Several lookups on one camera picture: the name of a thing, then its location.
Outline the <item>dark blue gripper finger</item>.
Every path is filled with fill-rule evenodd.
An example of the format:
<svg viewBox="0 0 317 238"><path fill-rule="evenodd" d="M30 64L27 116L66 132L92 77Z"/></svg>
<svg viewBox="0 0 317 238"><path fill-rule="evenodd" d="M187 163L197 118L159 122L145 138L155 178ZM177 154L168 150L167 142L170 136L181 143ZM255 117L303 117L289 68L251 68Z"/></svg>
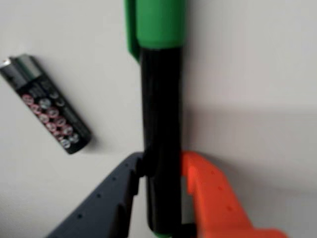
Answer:
<svg viewBox="0 0 317 238"><path fill-rule="evenodd" d="M143 153L132 153L48 237L128 237L133 199L143 176Z"/></svg>

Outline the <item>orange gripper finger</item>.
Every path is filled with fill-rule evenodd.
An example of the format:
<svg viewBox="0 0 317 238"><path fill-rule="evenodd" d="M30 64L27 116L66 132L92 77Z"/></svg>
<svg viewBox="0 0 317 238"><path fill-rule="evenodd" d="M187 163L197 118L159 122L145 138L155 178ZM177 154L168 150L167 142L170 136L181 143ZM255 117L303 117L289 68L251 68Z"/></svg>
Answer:
<svg viewBox="0 0 317 238"><path fill-rule="evenodd" d="M189 238L285 238L277 229L253 226L225 174L196 152L182 154L182 175L193 198L195 222Z"/></svg>

